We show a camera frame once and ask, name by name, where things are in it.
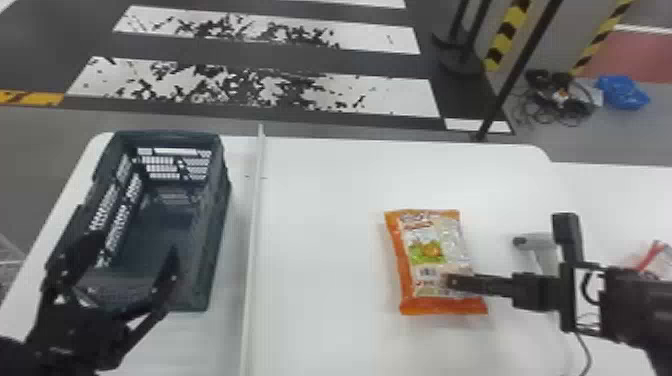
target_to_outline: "chip bag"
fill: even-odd
[[[403,315],[488,313],[481,297],[446,288],[447,274],[473,274],[459,211],[391,211],[385,222],[397,256]]]

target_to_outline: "dark green plastic basket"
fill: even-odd
[[[108,234],[80,298],[114,309],[148,296],[175,247],[182,275],[171,309],[206,310],[231,189],[223,155],[215,135],[116,133],[55,250],[86,231]]]

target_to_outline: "metal stand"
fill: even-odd
[[[530,61],[530,58],[532,57],[532,53],[534,53],[534,50],[539,45],[541,38],[544,36],[544,33],[546,33],[548,26],[551,24],[551,21],[553,21],[553,17],[555,17],[555,14],[558,12],[558,9],[562,5],[562,1],[563,0],[550,0],[546,5],[544,13],[542,13],[539,22],[537,22],[537,25],[534,27],[532,35],[530,35],[530,39],[528,39],[527,43],[525,44],[525,47],[523,48],[523,51],[520,53],[520,57],[518,58],[518,61],[516,61],[516,64],[513,66],[511,73],[506,78],[504,86],[497,95],[495,103],[488,110],[488,113],[485,116],[485,119],[483,120],[481,127],[478,129],[478,132],[470,135],[470,139],[472,141],[475,142],[486,141],[486,136],[488,135],[490,126],[492,126],[492,123],[495,121],[495,118],[497,117],[497,114],[502,108],[502,105],[504,105],[506,98],[509,96],[509,94],[511,94],[511,90],[513,90],[513,87],[515,86],[516,82],[518,82],[520,75],[525,70],[527,63]]]
[[[483,62],[474,53],[474,42],[481,31],[491,3],[492,0],[481,0],[465,44],[459,50],[446,50],[439,55],[441,66],[448,72],[460,76],[475,76],[483,73]]]
[[[432,29],[434,42],[443,48],[459,48],[467,43],[467,34],[462,29],[462,20],[464,20],[464,14],[467,12],[468,5],[469,0],[460,1],[450,28],[446,27],[447,25],[444,23],[434,26]]]

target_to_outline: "white floor stripe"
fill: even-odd
[[[0,0],[0,13],[9,8],[9,6],[12,5],[12,3],[15,1],[16,0]]]
[[[133,5],[116,32],[418,55],[413,28]]]
[[[661,35],[672,35],[672,29],[666,27],[655,27],[655,26],[640,26],[640,25],[628,25],[628,24],[619,24],[614,27],[616,31],[633,31],[636,33],[648,33],[648,34],[661,34]]]
[[[472,119],[443,119],[446,124],[446,129],[450,131],[469,131],[475,132],[481,127],[483,120]],[[496,121],[492,123],[490,132],[488,133],[511,133],[511,128],[505,121]]]
[[[67,95],[440,117],[428,80],[93,57]]]
[[[367,7],[381,7],[393,9],[405,9],[404,0],[279,0],[279,1],[310,1],[315,3],[332,3],[345,5],[361,5]]]

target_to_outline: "white barcode scanner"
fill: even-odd
[[[513,238],[513,245],[521,251],[533,251],[544,275],[558,275],[558,246],[550,232],[531,232]]]

